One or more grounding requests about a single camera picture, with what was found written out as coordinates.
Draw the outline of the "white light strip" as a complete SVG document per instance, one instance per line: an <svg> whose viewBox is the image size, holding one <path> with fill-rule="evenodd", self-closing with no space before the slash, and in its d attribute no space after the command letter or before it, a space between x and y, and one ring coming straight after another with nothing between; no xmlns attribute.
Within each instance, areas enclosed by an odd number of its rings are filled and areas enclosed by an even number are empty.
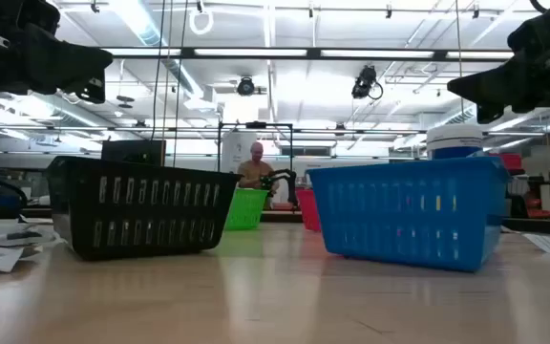
<svg viewBox="0 0 550 344"><path fill-rule="evenodd" d="M378 50L378 51L352 51L352 50L322 50L321 56L326 57L364 57L364 58L432 58L432 51L407 51L407 50Z"/></svg>
<svg viewBox="0 0 550 344"><path fill-rule="evenodd" d="M179 55L180 49L159 49L158 47L152 48L104 48L104 51L114 56L139 56L139 57L156 57L167 55Z"/></svg>
<svg viewBox="0 0 550 344"><path fill-rule="evenodd" d="M509 59L514 54L512 52L497 52L497 51L459 51L459 52L447 52L447 58L456 59Z"/></svg>
<svg viewBox="0 0 550 344"><path fill-rule="evenodd" d="M307 55L306 49L195 49L195 55L198 56L222 56L222 57L302 57Z"/></svg>

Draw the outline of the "white container with blue band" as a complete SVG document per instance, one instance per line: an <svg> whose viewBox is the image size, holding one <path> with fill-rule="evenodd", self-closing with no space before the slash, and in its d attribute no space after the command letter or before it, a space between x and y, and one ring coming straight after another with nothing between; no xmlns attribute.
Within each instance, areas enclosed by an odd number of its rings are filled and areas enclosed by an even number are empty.
<svg viewBox="0 0 550 344"><path fill-rule="evenodd" d="M463 158L482 150L483 134L476 124L445 124L427 132L430 160Z"/></svg>

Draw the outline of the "red storage bin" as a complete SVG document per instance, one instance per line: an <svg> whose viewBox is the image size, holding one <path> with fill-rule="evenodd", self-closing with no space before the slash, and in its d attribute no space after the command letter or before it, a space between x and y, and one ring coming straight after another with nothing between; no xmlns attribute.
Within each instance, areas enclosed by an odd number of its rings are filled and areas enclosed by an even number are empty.
<svg viewBox="0 0 550 344"><path fill-rule="evenodd" d="M499 157L511 176L523 175L525 170L522 166L522 158L514 153L490 153L490 156Z"/></svg>

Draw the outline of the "black monitor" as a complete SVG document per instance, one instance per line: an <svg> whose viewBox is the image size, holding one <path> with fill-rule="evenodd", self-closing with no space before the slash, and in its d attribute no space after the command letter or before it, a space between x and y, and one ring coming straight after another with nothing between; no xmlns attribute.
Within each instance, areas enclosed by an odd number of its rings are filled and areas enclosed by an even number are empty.
<svg viewBox="0 0 550 344"><path fill-rule="evenodd" d="M165 140L107 140L102 143L101 158L163 166L165 153Z"/></svg>

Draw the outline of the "blue plastic basket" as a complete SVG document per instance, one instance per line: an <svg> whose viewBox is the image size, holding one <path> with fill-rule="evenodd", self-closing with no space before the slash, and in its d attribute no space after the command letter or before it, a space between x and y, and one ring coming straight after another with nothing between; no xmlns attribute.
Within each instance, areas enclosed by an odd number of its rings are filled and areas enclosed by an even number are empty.
<svg viewBox="0 0 550 344"><path fill-rule="evenodd" d="M308 172L326 250L348 258L474 272L496 249L510 175L499 157Z"/></svg>

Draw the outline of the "black plastic basket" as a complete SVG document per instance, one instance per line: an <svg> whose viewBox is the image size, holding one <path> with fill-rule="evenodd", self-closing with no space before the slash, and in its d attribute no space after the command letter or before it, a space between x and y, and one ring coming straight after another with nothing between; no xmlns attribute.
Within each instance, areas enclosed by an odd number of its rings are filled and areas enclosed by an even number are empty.
<svg viewBox="0 0 550 344"><path fill-rule="evenodd" d="M239 176L80 157L46 170L54 230L85 261L216 247Z"/></svg>

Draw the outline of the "black round ceiling fixture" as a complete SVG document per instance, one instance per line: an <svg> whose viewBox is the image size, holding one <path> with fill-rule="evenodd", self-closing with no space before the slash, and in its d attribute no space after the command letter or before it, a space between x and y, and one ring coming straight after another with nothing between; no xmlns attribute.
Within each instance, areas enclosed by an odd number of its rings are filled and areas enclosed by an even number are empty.
<svg viewBox="0 0 550 344"><path fill-rule="evenodd" d="M239 96L249 97L255 93L256 87L251 76L242 76L236 91Z"/></svg>

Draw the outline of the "white cylindrical tank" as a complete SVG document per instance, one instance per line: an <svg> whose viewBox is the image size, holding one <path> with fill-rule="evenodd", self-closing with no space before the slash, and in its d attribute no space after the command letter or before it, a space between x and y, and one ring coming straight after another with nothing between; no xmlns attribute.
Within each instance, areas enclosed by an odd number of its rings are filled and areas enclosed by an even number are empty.
<svg viewBox="0 0 550 344"><path fill-rule="evenodd" d="M222 138L221 171L235 173L242 162L251 159L250 147L257 140L253 132L232 131Z"/></svg>

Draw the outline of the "person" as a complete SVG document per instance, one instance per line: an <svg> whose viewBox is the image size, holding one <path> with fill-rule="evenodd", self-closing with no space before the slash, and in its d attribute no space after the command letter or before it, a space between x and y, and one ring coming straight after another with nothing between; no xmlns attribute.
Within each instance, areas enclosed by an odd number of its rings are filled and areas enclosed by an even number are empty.
<svg viewBox="0 0 550 344"><path fill-rule="evenodd" d="M238 174L242 175L239 187L260 189L262 187L261 177L274 171L268 163L262 161L263 153L263 145L258 141L253 142L250 146L251 158L242 162L238 167Z"/></svg>

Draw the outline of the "red plastic basket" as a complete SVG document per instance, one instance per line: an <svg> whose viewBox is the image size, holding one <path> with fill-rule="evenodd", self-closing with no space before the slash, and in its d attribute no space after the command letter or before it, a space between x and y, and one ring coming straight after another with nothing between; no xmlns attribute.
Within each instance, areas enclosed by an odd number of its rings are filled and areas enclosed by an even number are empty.
<svg viewBox="0 0 550 344"><path fill-rule="evenodd" d="M296 191L305 229L315 232L321 231L319 213L312 189L298 189Z"/></svg>

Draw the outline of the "green plastic basket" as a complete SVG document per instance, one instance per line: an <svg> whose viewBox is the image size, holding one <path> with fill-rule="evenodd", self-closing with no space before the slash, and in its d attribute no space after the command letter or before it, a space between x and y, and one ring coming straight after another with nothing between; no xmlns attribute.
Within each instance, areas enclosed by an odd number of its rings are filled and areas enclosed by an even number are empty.
<svg viewBox="0 0 550 344"><path fill-rule="evenodd" d="M254 230L261 220L267 191L237 188L226 218L225 230Z"/></svg>

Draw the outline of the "black background frame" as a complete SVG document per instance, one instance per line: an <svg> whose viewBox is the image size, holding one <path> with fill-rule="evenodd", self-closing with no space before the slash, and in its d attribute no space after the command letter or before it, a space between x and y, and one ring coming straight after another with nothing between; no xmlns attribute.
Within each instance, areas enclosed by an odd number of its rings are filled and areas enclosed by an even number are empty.
<svg viewBox="0 0 550 344"><path fill-rule="evenodd" d="M250 121L250 122L219 122L216 131L216 170L221 171L221 157L222 157L222 138L225 134L228 134L232 131L240 132L253 132L257 134L257 140L260 139L258 136L260 134L273 134L274 137L271 138L271 143L278 147L281 146L280 143L276 143L276 139L282 139L283 144L287 144L290 148L290 153L288 154L289 168L293 167L293 143L294 143L294 127L292 123L275 123L275 122L264 122L264 121Z"/></svg>

